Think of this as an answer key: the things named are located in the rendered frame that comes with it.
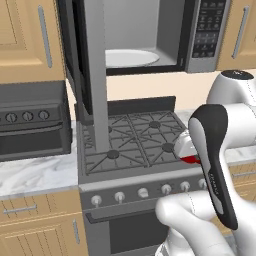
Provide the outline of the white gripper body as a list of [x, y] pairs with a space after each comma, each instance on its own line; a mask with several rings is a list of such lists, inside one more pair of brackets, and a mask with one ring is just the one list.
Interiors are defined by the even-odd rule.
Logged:
[[179, 158], [198, 157], [188, 129], [178, 136], [174, 144], [174, 152]]

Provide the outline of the red mug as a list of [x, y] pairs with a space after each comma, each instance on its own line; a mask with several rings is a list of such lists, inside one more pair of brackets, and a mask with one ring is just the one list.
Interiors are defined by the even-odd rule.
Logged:
[[197, 155], [181, 157], [181, 160], [186, 163], [189, 163], [189, 164], [194, 164], [194, 163], [200, 164], [201, 163], [201, 161]]

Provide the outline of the white microwave turntable plate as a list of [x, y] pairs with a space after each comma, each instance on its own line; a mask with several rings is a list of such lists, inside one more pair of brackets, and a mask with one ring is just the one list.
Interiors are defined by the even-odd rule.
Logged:
[[150, 51], [111, 49], [105, 51], [107, 68], [143, 67], [157, 62], [160, 57]]

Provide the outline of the grey microwave door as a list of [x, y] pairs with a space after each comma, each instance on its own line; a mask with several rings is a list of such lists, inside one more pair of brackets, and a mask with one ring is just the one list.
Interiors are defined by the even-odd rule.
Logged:
[[57, 0], [76, 118], [97, 152], [109, 149], [103, 0]]

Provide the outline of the grey microwave oven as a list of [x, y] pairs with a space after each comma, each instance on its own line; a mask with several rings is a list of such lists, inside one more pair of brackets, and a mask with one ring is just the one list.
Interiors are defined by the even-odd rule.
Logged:
[[143, 67], [106, 67], [106, 76], [214, 71], [229, 6], [230, 0], [103, 0], [105, 51], [160, 57]]

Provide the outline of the grey gas stove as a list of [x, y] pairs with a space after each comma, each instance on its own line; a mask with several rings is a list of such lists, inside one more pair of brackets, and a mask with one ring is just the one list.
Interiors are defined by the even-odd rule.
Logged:
[[[182, 161], [174, 152], [178, 136], [185, 125], [174, 112], [172, 96], [109, 101], [109, 149], [97, 152], [88, 127], [76, 118], [78, 184], [82, 211], [96, 209], [91, 198], [100, 195], [100, 207], [118, 205], [115, 194], [125, 194], [121, 204], [156, 199], [185, 193], [180, 184], [190, 183], [188, 192], [206, 191], [198, 181], [204, 179], [197, 164]], [[172, 191], [163, 195], [161, 187], [169, 184]], [[148, 198], [138, 190], [146, 188]]]

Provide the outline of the tan drawer front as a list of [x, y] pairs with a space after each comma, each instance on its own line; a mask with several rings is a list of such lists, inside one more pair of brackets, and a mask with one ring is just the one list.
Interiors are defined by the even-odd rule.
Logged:
[[230, 166], [229, 170], [232, 177], [232, 181], [235, 185], [256, 182], [256, 175], [241, 176], [241, 173], [256, 171], [256, 162]]
[[[29, 207], [37, 204], [37, 209], [3, 214], [4, 209]], [[81, 211], [80, 195], [77, 190], [24, 196], [14, 199], [0, 199], [0, 223], [20, 221], [23, 219], [42, 218], [65, 215]]]

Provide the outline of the dark oven door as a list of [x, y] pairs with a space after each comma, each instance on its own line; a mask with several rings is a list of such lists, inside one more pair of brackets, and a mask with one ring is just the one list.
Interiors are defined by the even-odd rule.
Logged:
[[155, 209], [99, 223], [90, 223], [84, 211], [89, 256], [153, 256], [169, 230]]

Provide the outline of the dark grey toaster oven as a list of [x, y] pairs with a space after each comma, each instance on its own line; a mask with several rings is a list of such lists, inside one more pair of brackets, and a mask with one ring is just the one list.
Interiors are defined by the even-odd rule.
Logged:
[[[39, 118], [46, 110], [47, 120]], [[22, 114], [29, 111], [32, 121]], [[6, 120], [15, 113], [17, 121]], [[71, 117], [64, 81], [0, 85], [0, 162], [71, 152]]]

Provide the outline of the tan base cupboard door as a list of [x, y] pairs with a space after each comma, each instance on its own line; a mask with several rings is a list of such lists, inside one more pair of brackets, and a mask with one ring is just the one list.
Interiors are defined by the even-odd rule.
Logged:
[[[73, 230], [76, 219], [80, 244]], [[0, 226], [0, 256], [88, 256], [80, 213]]]

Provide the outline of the tan wall cupboard door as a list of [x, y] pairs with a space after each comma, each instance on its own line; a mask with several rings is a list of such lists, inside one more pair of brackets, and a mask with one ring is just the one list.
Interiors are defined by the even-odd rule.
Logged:
[[[47, 66], [39, 5], [44, 8], [52, 68]], [[56, 0], [0, 0], [0, 84], [64, 79]]]
[[[237, 57], [231, 57], [240, 28], [243, 8], [250, 6]], [[217, 70], [256, 69], [256, 0], [231, 0]]]

